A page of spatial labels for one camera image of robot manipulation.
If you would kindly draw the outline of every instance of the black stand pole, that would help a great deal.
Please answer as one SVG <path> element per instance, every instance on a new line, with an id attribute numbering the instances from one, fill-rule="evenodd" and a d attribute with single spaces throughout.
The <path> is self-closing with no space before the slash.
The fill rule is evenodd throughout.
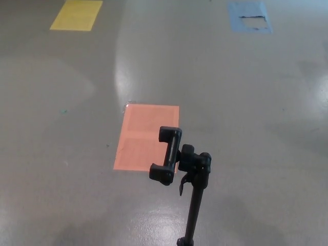
<path id="1" fill-rule="evenodd" d="M 201 199 L 203 197 L 204 189 L 207 187 L 209 182 L 209 174 L 210 174 L 210 165 L 211 165 L 211 156 L 208 153 L 201 153 L 199 156 L 194 154 L 196 159 L 201 160 L 196 164 L 196 170 L 193 170 L 192 174 L 187 173 L 190 178 L 188 181 L 191 182 L 193 185 L 193 194 L 191 196 L 189 214 L 188 214 L 188 221 L 186 227 L 186 233 L 184 237 L 178 239 L 177 245 L 178 246 L 194 246 L 194 233 L 198 218 L 198 213 L 200 209 Z M 180 193 L 182 193 L 183 184 L 186 179 L 182 179 L 180 186 Z"/>
<path id="2" fill-rule="evenodd" d="M 209 183 L 212 158 L 209 153 L 195 154 L 192 145 L 183 145 L 180 152 L 178 148 L 181 136 L 182 130 L 180 128 L 160 128 L 159 141 L 168 143 L 167 152 L 163 166 L 151 165 L 149 177 L 168 186 L 173 182 L 175 163 L 178 161 L 178 169 L 187 172 L 181 180 L 180 196 L 182 195 L 183 185 L 187 182 L 192 184 L 193 194 L 190 202 L 186 233 L 184 237 L 178 239 L 177 245 L 194 246 L 193 237 L 203 192 Z"/>

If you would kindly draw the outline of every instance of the orange square on floor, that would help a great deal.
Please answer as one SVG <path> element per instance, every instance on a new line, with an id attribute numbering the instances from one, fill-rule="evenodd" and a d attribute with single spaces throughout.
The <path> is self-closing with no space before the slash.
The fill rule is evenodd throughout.
<path id="1" fill-rule="evenodd" d="M 127 105 L 114 169 L 149 172 L 152 163 L 163 165 L 167 143 L 158 141 L 161 126 L 179 126 L 179 106 Z"/>

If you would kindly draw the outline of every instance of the phone mount clamp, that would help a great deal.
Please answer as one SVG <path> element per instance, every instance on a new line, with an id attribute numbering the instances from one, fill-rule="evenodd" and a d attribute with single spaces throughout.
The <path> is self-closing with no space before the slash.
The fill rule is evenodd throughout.
<path id="1" fill-rule="evenodd" d="M 178 246 L 194 246 L 194 232 L 196 228 L 199 208 L 203 191 L 209 183 L 209 174 L 211 172 L 211 156 L 209 153 L 194 153 L 192 145 L 183 145 L 179 151 L 179 145 L 182 137 L 182 130 L 175 127 L 160 127 L 160 142 L 167 142 L 168 147 L 165 154 L 164 165 L 158 166 L 152 164 L 149 170 L 149 177 L 168 186 L 173 182 L 175 164 L 179 162 L 178 169 L 186 172 L 180 184 L 180 196 L 182 195 L 183 185 L 187 182 L 193 186 L 186 233 L 184 237 L 178 239 Z"/>

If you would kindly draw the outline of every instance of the blue square on floor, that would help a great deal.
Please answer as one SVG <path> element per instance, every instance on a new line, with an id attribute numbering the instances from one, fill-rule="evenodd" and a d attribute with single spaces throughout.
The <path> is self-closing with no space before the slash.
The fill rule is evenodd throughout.
<path id="1" fill-rule="evenodd" d="M 234 32 L 272 33 L 271 23 L 263 2 L 230 2 L 228 4 L 231 29 Z M 266 27 L 249 27 L 246 18 L 264 18 Z"/>

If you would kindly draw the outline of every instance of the black tripod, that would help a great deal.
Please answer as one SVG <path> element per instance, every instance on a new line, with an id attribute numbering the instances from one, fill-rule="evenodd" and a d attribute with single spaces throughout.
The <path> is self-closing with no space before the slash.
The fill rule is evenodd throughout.
<path id="1" fill-rule="evenodd" d="M 183 184 L 190 182 L 193 186 L 193 194 L 191 197 L 186 234 L 178 239 L 178 246 L 193 246 L 194 232 L 196 228 L 198 212 L 203 196 L 203 191 L 209 182 L 209 174 L 211 172 L 211 156 L 209 153 L 194 153 L 192 145 L 183 145 L 181 152 L 179 151 L 182 130 L 174 127 L 160 127 L 159 141 L 167 142 L 168 147 L 164 159 L 164 165 L 158 166 L 152 164 L 149 171 L 149 177 L 153 180 L 161 182 L 168 186 L 173 182 L 175 164 L 179 161 L 178 169 L 187 172 L 182 178 L 180 184 L 180 196 L 183 191 Z"/>

